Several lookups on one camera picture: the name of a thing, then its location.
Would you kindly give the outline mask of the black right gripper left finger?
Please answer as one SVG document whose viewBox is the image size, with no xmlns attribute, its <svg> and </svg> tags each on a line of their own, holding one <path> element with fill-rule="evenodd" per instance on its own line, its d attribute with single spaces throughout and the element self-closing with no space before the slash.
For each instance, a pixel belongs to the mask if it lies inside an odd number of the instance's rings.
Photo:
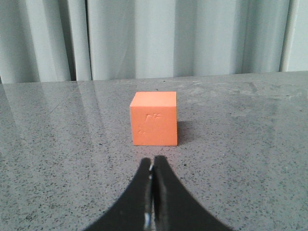
<svg viewBox="0 0 308 231">
<path fill-rule="evenodd" d="M 143 158 L 126 190 L 88 231 L 149 231 L 152 216 L 152 165 Z"/>
</svg>

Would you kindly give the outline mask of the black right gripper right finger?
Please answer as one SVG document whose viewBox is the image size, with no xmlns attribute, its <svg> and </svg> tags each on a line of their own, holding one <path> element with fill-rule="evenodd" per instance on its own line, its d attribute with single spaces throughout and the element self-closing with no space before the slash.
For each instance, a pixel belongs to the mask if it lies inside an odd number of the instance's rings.
<svg viewBox="0 0 308 231">
<path fill-rule="evenodd" d="M 154 214 L 158 231 L 230 231 L 206 211 L 174 174 L 167 158 L 154 158 Z"/>
</svg>

